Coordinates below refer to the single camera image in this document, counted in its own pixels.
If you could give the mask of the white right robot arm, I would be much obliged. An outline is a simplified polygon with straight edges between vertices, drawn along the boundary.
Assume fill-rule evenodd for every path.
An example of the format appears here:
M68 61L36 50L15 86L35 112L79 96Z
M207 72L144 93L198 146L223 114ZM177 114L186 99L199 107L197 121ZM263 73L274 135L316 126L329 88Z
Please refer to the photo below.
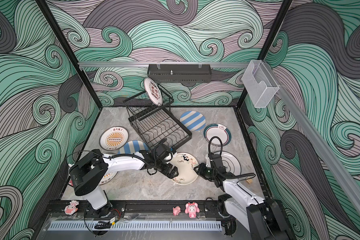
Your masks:
M194 171L225 193L217 200L216 211L222 218L236 219L249 231L253 240L296 239L282 203L261 198L240 183L256 174L227 172L221 153L209 153L206 159L207 163L199 164Z

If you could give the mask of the white green line plate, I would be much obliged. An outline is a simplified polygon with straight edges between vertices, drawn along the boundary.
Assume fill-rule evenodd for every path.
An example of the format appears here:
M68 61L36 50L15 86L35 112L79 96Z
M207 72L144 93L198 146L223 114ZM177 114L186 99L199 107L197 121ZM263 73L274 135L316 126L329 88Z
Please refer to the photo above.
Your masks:
M222 151L221 154L223 166L227 173L231 173L234 176L239 176L242 172L242 168L238 159L231 153Z

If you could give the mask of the red character pattern plate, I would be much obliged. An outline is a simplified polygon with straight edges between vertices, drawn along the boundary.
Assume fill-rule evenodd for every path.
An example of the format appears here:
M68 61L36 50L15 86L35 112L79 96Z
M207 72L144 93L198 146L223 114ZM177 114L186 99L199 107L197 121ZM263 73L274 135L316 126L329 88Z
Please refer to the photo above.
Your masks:
M144 79L143 83L145 91L152 103L159 107L162 106L163 97L158 85L148 77Z

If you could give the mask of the cream floral plate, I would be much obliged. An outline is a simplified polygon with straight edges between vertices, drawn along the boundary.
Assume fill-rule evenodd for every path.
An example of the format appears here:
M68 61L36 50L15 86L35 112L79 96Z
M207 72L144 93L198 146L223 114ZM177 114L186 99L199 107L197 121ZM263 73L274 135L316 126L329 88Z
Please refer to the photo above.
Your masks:
M178 168L178 176L171 180L178 185L190 185L197 178L198 175L194 171L194 168L199 165L197 159L188 153L177 153L170 163Z

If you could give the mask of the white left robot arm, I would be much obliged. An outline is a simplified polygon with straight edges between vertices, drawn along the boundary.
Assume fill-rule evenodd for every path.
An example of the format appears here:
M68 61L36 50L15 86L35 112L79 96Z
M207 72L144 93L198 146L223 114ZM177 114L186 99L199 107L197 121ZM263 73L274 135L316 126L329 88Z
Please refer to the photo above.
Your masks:
M97 218L108 217L112 204L101 188L105 175L127 170L155 170L169 179L179 175L178 168L170 163L177 156L173 148L160 143L152 150L140 150L135 153L116 155L103 154L99 149L88 151L78 162L70 167L75 195L83 197L90 204L90 212Z

